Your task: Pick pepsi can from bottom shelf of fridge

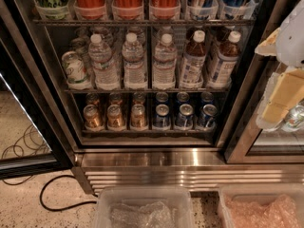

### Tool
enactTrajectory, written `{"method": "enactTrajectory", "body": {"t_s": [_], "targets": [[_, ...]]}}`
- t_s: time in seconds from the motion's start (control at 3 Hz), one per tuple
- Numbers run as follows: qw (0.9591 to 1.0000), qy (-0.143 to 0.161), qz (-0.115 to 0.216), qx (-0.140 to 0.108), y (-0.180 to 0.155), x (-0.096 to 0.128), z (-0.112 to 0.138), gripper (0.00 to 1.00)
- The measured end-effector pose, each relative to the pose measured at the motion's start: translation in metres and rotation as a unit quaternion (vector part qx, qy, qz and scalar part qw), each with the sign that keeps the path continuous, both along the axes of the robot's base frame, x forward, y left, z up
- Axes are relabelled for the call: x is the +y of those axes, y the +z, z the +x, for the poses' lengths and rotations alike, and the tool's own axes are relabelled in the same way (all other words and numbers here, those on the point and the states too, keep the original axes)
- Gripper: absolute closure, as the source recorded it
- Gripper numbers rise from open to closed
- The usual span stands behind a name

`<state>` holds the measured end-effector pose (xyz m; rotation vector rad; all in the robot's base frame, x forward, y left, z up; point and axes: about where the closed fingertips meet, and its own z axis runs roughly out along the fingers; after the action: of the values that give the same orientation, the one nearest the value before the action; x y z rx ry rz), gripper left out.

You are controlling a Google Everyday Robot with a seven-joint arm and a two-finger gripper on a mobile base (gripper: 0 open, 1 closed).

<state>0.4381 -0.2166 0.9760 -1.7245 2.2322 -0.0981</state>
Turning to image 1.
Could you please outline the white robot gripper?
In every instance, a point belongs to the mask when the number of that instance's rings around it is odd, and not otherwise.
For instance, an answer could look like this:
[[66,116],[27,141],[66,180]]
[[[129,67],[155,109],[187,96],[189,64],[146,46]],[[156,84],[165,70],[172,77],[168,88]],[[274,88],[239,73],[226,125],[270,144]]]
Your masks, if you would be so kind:
[[256,125],[276,128],[289,111],[304,98],[304,0],[300,0],[274,30],[255,48],[255,54],[276,56],[285,64],[283,73],[274,72],[265,87],[257,110]]

